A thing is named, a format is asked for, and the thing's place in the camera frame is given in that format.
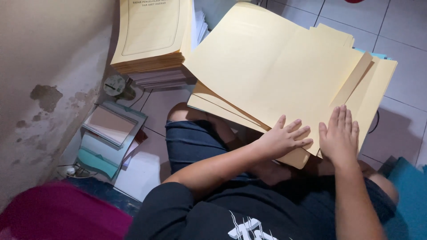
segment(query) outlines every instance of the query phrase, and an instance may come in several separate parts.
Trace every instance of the small white object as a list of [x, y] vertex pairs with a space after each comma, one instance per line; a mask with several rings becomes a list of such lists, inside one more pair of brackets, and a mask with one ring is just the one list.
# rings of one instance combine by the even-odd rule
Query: small white object
[[74, 167], [70, 167], [67, 169], [67, 174], [68, 175], [73, 175], [76, 173], [76, 170], [74, 169]]

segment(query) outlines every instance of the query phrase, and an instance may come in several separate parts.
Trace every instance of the white graphic print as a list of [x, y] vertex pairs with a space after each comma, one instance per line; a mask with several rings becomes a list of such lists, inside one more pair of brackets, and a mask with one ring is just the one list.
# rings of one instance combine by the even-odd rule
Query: white graphic print
[[243, 224], [237, 225], [236, 218], [234, 214], [230, 211], [231, 217], [233, 219], [233, 223], [235, 228], [228, 232], [228, 235], [233, 239], [238, 240], [277, 240], [277, 238], [273, 237], [273, 234], [267, 234], [263, 232], [263, 227], [261, 222], [255, 218], [247, 217], [247, 220], [243, 219]]

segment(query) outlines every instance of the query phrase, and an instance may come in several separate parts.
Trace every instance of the red object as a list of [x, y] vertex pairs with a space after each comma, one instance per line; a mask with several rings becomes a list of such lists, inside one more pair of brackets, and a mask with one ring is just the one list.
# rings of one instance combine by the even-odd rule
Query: red object
[[360, 3], [360, 2], [362, 2], [364, 0], [345, 0], [345, 1], [348, 2], [348, 3]]
[[121, 240], [132, 217], [76, 187], [48, 183], [17, 195], [0, 215], [0, 240]]

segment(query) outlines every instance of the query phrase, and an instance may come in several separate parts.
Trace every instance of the hand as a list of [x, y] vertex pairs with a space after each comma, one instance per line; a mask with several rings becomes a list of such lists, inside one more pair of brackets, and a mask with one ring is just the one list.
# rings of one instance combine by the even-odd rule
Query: hand
[[357, 164], [359, 125], [352, 122], [351, 111], [345, 105], [333, 110], [328, 128], [319, 123], [319, 136], [322, 156], [330, 159], [335, 168]]
[[294, 129], [299, 123], [301, 123], [300, 119], [295, 120], [284, 127], [285, 121], [286, 116], [282, 115], [270, 131], [252, 143], [259, 147], [263, 158], [266, 160], [281, 158], [290, 151], [313, 142], [313, 139], [311, 138], [296, 140], [310, 129], [309, 126]]

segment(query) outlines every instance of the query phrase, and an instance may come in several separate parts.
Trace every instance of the spiral notebook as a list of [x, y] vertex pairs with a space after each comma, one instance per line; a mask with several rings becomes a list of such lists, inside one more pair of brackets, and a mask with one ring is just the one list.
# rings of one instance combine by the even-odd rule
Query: spiral notebook
[[98, 106], [82, 126], [121, 147], [135, 125], [136, 122]]

